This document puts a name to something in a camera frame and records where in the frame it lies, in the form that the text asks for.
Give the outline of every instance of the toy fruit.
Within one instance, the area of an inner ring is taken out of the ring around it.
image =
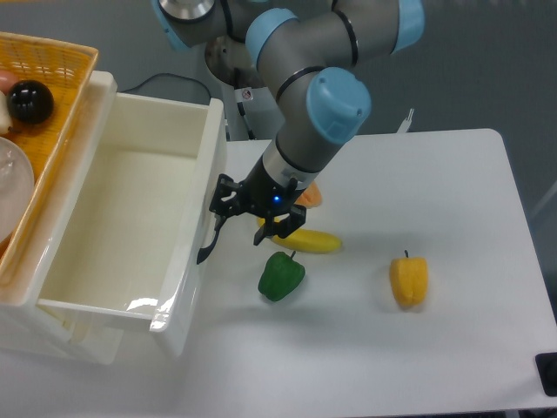
[[[390,278],[394,299],[402,307],[421,303],[427,294],[427,262],[421,257],[406,257],[391,262]]]
[[[258,225],[262,226],[263,223],[264,221],[258,218]],[[321,231],[303,228],[297,229],[286,238],[279,238],[275,235],[271,238],[271,241],[302,253],[331,253],[342,247],[342,240],[331,233],[322,233]]]
[[[10,114],[8,113],[8,105],[6,97],[0,91],[0,135],[8,133],[12,126]]]
[[[259,279],[258,290],[271,302],[278,302],[302,282],[305,268],[294,261],[294,251],[274,253],[266,262],[265,270]]]
[[[0,70],[0,91],[3,94],[8,94],[11,86],[17,83],[19,78],[13,72],[6,70]]]
[[[40,124],[54,111],[54,98],[49,88],[39,81],[19,81],[8,92],[8,111],[25,124]]]
[[[317,183],[313,181],[307,189],[305,189],[299,198],[296,200],[297,205],[302,205],[307,207],[315,207],[321,205],[323,202],[323,197],[321,196],[321,191],[317,187]]]

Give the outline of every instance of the toy banana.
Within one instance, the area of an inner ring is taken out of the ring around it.
[[[262,226],[263,222],[261,218],[258,218],[259,226]],[[342,247],[342,240],[331,233],[303,228],[297,229],[286,238],[273,236],[271,240],[275,244],[302,253],[331,253]]]

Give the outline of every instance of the wicker basket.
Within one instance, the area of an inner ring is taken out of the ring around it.
[[[0,285],[3,271],[13,253],[29,238],[27,226],[40,212],[53,173],[62,161],[64,140],[72,127],[84,88],[97,62],[98,51],[40,37],[0,32],[0,70],[11,71],[20,79],[35,79],[46,84],[54,97],[52,116],[40,125],[15,122],[17,133],[5,137],[29,157],[35,174],[35,191],[19,226],[0,258]]]

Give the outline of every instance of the black cable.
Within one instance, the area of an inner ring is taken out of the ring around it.
[[[198,84],[201,87],[203,87],[205,89],[205,93],[207,93],[207,96],[209,97],[209,100],[212,99],[211,91],[209,90],[209,87],[207,87],[204,83],[200,82],[199,80],[197,80],[195,78],[180,76],[178,74],[172,74],[171,72],[158,72],[157,74],[153,74],[152,76],[147,78],[145,81],[139,83],[135,87],[131,87],[130,89],[122,90],[120,92],[121,93],[128,93],[130,91],[140,89],[141,87],[143,87],[144,85],[149,83],[151,80],[153,80],[155,78],[158,78],[158,77],[170,77],[170,78],[177,78],[177,79],[185,80],[185,81],[192,81],[193,83]]]

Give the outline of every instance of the green bell pepper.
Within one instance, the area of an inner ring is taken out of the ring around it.
[[[293,291],[302,282],[305,268],[286,253],[274,253],[265,264],[259,279],[258,290],[268,300],[277,302]]]

